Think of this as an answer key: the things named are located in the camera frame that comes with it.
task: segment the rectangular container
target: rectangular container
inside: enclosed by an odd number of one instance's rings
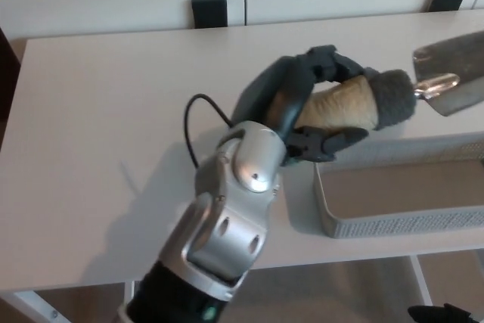
[[[353,159],[315,164],[324,231],[360,238],[483,226],[481,137],[362,145],[349,149]]]

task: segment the silver metal joint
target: silver metal joint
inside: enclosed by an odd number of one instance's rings
[[[160,261],[197,289],[229,301],[264,246],[285,153],[282,140],[264,125],[244,122],[231,129],[197,170],[197,199]]]

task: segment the table leg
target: table leg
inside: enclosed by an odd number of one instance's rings
[[[430,297],[429,289],[427,287],[427,283],[425,282],[424,273],[422,272],[422,267],[420,266],[420,262],[418,261],[418,256],[410,256],[410,261],[412,268],[414,268],[415,278],[417,279],[423,304],[425,306],[431,306],[432,298]]]
[[[0,298],[35,323],[70,323],[35,291],[0,293]]]
[[[127,281],[124,283],[124,303],[128,303],[135,295],[135,282]]]
[[[482,278],[484,279],[484,250],[476,250],[477,261],[479,262],[479,266],[481,268]],[[481,309],[479,312],[473,313],[473,318],[476,321],[480,321],[480,323],[484,323],[484,309]]]

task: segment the gray fabric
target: gray fabric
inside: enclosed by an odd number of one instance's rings
[[[368,81],[378,110],[375,130],[396,125],[410,119],[415,112],[417,99],[410,77],[403,70],[379,73]]]

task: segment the metal trowel blade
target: metal trowel blade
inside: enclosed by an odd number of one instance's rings
[[[484,31],[419,48],[413,58],[417,82],[455,80],[451,88],[422,97],[441,115],[484,101]]]

